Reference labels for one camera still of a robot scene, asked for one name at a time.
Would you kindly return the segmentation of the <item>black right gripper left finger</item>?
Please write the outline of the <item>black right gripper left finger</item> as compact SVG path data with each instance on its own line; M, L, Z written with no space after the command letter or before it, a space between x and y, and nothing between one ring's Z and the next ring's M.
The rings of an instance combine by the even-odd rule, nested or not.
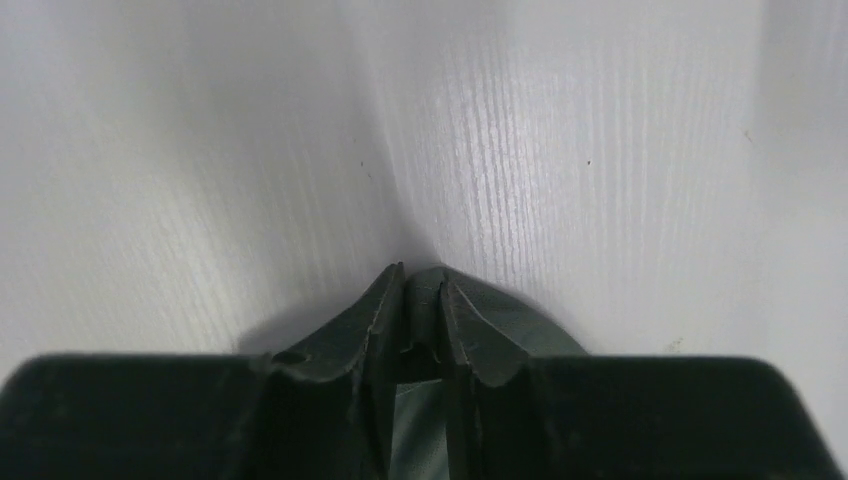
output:
M1 392L5 479L384 479L404 269L288 349L64 353Z

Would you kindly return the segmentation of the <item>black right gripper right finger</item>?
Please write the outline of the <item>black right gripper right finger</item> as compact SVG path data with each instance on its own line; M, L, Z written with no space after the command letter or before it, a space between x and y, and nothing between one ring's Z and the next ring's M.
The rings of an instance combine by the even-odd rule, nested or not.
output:
M533 356L440 290L454 479L838 479L788 380L740 357Z

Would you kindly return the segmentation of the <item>dark grey t-shirt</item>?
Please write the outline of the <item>dark grey t-shirt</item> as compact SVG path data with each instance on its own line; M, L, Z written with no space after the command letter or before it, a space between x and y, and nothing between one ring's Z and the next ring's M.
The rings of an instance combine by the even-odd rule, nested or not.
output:
M528 362L585 349L523 300L446 267L408 278L403 327L390 478L545 478Z

